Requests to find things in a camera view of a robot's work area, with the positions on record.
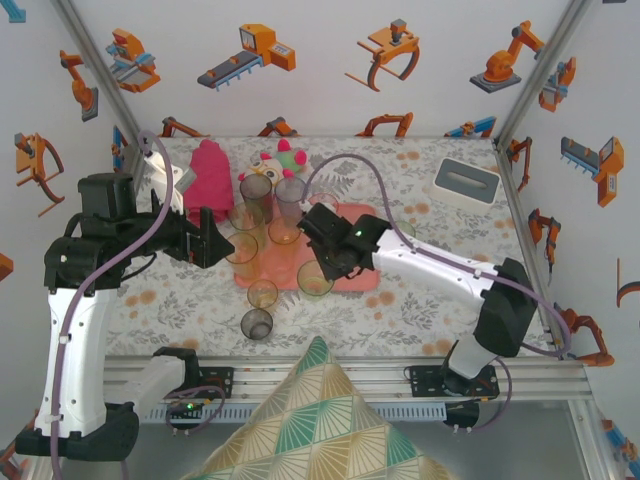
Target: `cable clip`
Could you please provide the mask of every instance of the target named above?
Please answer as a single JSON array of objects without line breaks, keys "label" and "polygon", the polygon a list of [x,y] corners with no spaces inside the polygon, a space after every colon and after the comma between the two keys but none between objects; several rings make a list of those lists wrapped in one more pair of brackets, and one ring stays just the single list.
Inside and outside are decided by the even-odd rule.
[{"label": "cable clip", "polygon": [[53,422],[59,422],[60,420],[62,420],[62,415],[58,414],[58,415],[45,415],[44,416],[44,423],[49,424],[49,423],[53,423]]}]

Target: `plush toy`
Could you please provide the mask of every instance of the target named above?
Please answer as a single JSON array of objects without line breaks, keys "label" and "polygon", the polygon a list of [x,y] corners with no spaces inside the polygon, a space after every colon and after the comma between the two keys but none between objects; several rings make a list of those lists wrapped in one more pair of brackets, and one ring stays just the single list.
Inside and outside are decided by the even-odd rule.
[{"label": "plush toy", "polygon": [[[261,153],[260,158],[269,159],[271,155],[268,153]],[[276,160],[280,162],[282,168],[289,169],[293,173],[298,173],[300,169],[307,163],[307,154],[303,150],[293,151],[289,141],[285,138],[280,139],[278,142],[278,153],[276,153]]]},{"label": "plush toy", "polygon": [[260,160],[256,160],[251,164],[249,170],[244,173],[238,175],[238,180],[244,180],[244,177],[247,175],[251,175],[253,173],[257,173],[258,175],[266,175],[274,188],[276,184],[282,180],[283,178],[293,177],[294,173],[288,168],[282,168],[280,162],[276,159],[271,158],[271,156],[267,153],[260,154]]},{"label": "plush toy", "polygon": [[231,167],[227,154],[220,145],[205,139],[191,154],[189,166],[197,176],[184,193],[189,220],[200,226],[200,207],[209,207],[216,223],[222,222],[233,209]]}]

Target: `pillow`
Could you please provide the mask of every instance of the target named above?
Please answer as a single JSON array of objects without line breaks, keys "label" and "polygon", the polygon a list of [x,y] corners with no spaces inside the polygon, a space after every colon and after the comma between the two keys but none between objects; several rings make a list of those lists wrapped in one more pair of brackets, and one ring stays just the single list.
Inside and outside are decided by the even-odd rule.
[{"label": "pillow", "polygon": [[193,480],[449,480],[367,405],[315,337],[246,425],[215,450]]}]

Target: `floral tablecloth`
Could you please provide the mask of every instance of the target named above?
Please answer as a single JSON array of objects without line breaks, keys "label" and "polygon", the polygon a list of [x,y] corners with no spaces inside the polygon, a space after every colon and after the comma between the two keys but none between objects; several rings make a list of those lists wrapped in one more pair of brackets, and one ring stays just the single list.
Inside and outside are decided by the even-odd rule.
[{"label": "floral tablecloth", "polygon": [[[186,167],[201,139],[165,139],[175,165]],[[229,156],[232,181],[261,151],[275,152],[277,138],[217,138]],[[445,156],[497,171],[489,140],[305,138],[291,139],[303,148],[308,177],[323,159],[342,152],[359,153],[380,169],[396,219],[413,224],[420,240],[459,255],[502,263],[505,257],[522,261],[514,222],[500,186],[488,215],[478,216],[432,200],[427,194],[438,162]],[[150,209],[149,170],[138,193],[138,209]],[[340,201],[364,203],[384,215],[373,174],[353,160],[325,167],[313,190],[326,191]],[[239,193],[236,199],[241,201]],[[225,222],[220,231],[233,229]],[[136,259],[132,269],[146,259]],[[162,345],[184,345],[200,355],[302,355],[316,335],[322,335],[338,356],[444,355],[452,342],[473,331],[476,314],[440,293],[437,285],[417,285],[400,276],[383,274],[377,290],[331,293],[308,302],[297,291],[281,292],[274,313],[274,329],[265,340],[246,339],[240,319],[249,309],[246,290],[233,282],[227,262],[201,270],[159,255],[154,265],[127,281],[109,326],[110,355],[149,355]],[[545,346],[536,314],[527,342]]]}]

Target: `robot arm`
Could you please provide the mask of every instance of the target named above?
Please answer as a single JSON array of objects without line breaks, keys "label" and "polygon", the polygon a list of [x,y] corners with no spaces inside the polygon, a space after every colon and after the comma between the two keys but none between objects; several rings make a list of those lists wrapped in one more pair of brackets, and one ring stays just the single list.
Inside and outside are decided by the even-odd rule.
[{"label": "robot arm", "polygon": [[482,367],[497,356],[514,357],[520,350],[536,303],[523,293],[481,276],[491,273],[531,288],[524,267],[506,259],[503,265],[459,257],[413,238],[414,247],[474,268],[466,273],[412,251],[380,218],[362,215],[355,224],[316,204],[298,226],[310,238],[310,246],[327,279],[353,278],[363,269],[378,269],[437,285],[447,294],[478,312],[473,335],[461,339],[443,365],[443,382],[452,393],[466,392]]},{"label": "robot arm", "polygon": [[[173,390],[196,387],[199,376],[195,352],[160,349],[139,377],[107,399],[103,394],[103,370],[108,320],[117,289],[131,258],[162,251],[176,260],[200,268],[215,265],[233,253],[217,230],[213,213],[200,210],[200,228],[183,213],[169,211],[156,233],[131,257],[100,276],[80,300],[69,335],[60,336],[63,318],[80,284],[97,268],[132,245],[149,229],[160,211],[152,191],[152,211],[136,211],[133,178],[129,174],[91,175],[80,180],[82,213],[67,225],[65,235],[45,254],[45,286],[51,307],[51,342],[47,381],[40,413],[33,429],[16,438],[16,451],[26,455],[50,455],[53,378],[62,368],[58,450],[61,456],[88,461],[125,459],[137,438],[138,415]],[[73,237],[80,224],[82,235]],[[56,365],[58,342],[66,342],[63,364]]]}]

